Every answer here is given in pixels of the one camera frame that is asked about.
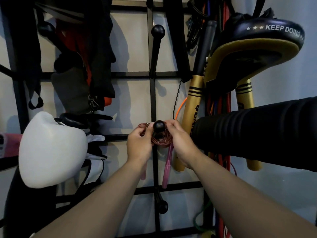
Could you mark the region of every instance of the person's right hand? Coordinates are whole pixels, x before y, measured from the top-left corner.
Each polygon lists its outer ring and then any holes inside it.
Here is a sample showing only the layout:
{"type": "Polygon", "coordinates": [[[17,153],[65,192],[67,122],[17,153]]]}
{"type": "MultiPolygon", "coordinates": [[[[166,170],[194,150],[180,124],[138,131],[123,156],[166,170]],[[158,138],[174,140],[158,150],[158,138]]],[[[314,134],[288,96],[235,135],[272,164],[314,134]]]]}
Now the person's right hand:
{"type": "Polygon", "coordinates": [[[187,168],[192,169],[193,163],[202,153],[177,120],[167,120],[165,122],[168,131],[173,136],[173,146],[178,158],[187,168]]]}

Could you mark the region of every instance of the gold boxing stick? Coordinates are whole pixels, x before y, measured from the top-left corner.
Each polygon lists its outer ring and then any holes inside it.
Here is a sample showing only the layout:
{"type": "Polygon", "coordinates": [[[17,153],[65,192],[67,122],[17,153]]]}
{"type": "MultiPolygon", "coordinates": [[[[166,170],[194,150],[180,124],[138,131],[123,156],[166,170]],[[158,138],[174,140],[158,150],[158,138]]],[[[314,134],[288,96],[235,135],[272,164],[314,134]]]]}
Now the gold boxing stick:
{"type": "MultiPolygon", "coordinates": [[[[241,80],[238,82],[236,97],[239,110],[254,108],[251,79],[241,80]]],[[[257,160],[247,159],[247,166],[252,171],[259,171],[262,169],[261,162],[257,160]]]]}
{"type": "MultiPolygon", "coordinates": [[[[182,120],[182,127],[189,135],[191,135],[192,127],[194,127],[196,122],[200,100],[203,95],[203,87],[204,76],[193,75],[188,90],[188,96],[182,120]]],[[[181,163],[177,156],[174,158],[174,169],[179,172],[183,172],[185,170],[185,166],[181,163]]]]}
{"type": "MultiPolygon", "coordinates": [[[[196,59],[193,68],[193,78],[188,90],[188,96],[186,100],[182,127],[191,135],[191,130],[196,122],[197,113],[200,105],[200,100],[203,95],[204,87],[204,68],[206,65],[206,57],[212,46],[213,39],[215,37],[217,22],[206,21],[203,26],[203,32],[200,36],[199,44],[196,52],[196,59]]],[[[175,156],[174,169],[179,172],[185,170],[185,166],[181,163],[180,159],[175,156]]]]}

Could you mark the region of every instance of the black padded cylinder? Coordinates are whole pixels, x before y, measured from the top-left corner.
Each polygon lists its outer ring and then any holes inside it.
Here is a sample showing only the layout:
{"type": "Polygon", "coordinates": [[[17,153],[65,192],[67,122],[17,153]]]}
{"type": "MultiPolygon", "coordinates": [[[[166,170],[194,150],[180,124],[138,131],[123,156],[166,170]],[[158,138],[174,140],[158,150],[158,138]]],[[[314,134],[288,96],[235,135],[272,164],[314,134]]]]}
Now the black padded cylinder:
{"type": "Polygon", "coordinates": [[[200,118],[192,139],[216,154],[317,172],[317,97],[200,118]]]}

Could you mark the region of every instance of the black and gold punching mitt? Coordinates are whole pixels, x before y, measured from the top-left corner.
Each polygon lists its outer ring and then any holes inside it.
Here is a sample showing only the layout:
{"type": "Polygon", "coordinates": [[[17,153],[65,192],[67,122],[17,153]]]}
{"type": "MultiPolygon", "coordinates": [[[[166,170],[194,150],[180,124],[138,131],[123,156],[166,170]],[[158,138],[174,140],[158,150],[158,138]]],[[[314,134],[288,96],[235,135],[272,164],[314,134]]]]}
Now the black and gold punching mitt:
{"type": "Polygon", "coordinates": [[[235,13],[228,19],[205,68],[204,82],[212,96],[231,92],[239,81],[298,54],[305,39],[303,28],[273,16],[269,8],[257,18],[235,13]]]}

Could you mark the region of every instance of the wall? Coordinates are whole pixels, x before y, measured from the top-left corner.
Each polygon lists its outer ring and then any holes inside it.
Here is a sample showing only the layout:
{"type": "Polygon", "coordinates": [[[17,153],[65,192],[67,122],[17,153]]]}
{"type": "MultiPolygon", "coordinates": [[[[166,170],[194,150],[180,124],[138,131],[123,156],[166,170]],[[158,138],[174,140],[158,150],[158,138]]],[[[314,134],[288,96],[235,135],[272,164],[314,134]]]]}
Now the wall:
{"type": "MultiPolygon", "coordinates": [[[[234,0],[233,5],[239,12],[252,13],[255,1],[234,0]]],[[[306,40],[303,49],[294,59],[270,68],[253,78],[256,106],[316,95],[317,81],[314,78],[316,45],[314,39],[317,27],[312,23],[316,18],[313,10],[313,7],[317,4],[316,2],[316,0],[266,1],[264,10],[265,8],[273,7],[276,17],[301,24],[306,31],[306,40]]],[[[111,15],[113,31],[110,38],[117,57],[117,62],[112,64],[112,71],[149,71],[146,14],[116,11],[112,12],[111,15]]],[[[154,13],[153,17],[154,23],[163,25],[166,31],[161,44],[157,71],[175,71],[175,59],[164,14],[154,13]]],[[[46,16],[46,19],[54,23],[51,17],[46,16]]],[[[0,63],[9,67],[1,25],[0,36],[0,63]]],[[[58,52],[44,38],[39,37],[39,39],[42,49],[43,71],[51,72],[53,71],[53,62],[58,52]]],[[[193,65],[194,57],[195,52],[189,56],[191,66],[193,65]]],[[[18,133],[19,126],[12,81],[9,77],[0,74],[0,82],[0,131],[18,133]]],[[[172,118],[178,84],[179,80],[177,79],[156,80],[157,119],[172,118]]],[[[148,80],[120,79],[113,80],[113,85],[116,90],[116,99],[103,112],[112,116],[113,120],[103,122],[102,132],[104,134],[128,133],[139,123],[151,119],[148,80]]],[[[188,86],[188,83],[181,85],[177,106],[181,104],[186,96],[188,86]]],[[[236,110],[235,95],[233,94],[232,97],[232,107],[236,110]]],[[[44,107],[30,111],[30,117],[33,117],[41,110],[45,110],[53,116],[58,116],[64,112],[51,83],[42,83],[42,98],[44,107]]],[[[104,154],[109,157],[105,160],[103,180],[106,180],[126,161],[125,143],[124,141],[111,142],[108,146],[103,147],[104,154]]],[[[162,182],[166,153],[166,150],[159,149],[159,182],[162,182]]],[[[270,164],[264,164],[263,170],[259,172],[252,172],[247,169],[244,159],[236,157],[232,158],[232,163],[243,180],[313,222],[317,204],[317,174],[270,164]]],[[[0,219],[3,216],[6,193],[13,173],[14,169],[0,173],[0,219]]],[[[197,180],[196,175],[188,169],[183,173],[171,170],[170,183],[197,180]]],[[[146,180],[140,181],[138,187],[151,185],[153,185],[152,160],[148,163],[146,180]]],[[[73,193],[75,190],[74,183],[71,180],[67,181],[63,190],[65,194],[73,193]]],[[[202,207],[202,189],[164,192],[162,196],[170,207],[166,214],[161,215],[162,230],[192,226],[193,216],[202,207]]],[[[198,223],[202,223],[201,216],[198,217],[198,223]]],[[[118,236],[152,231],[154,231],[153,195],[134,196],[118,231],[118,236]]]]}

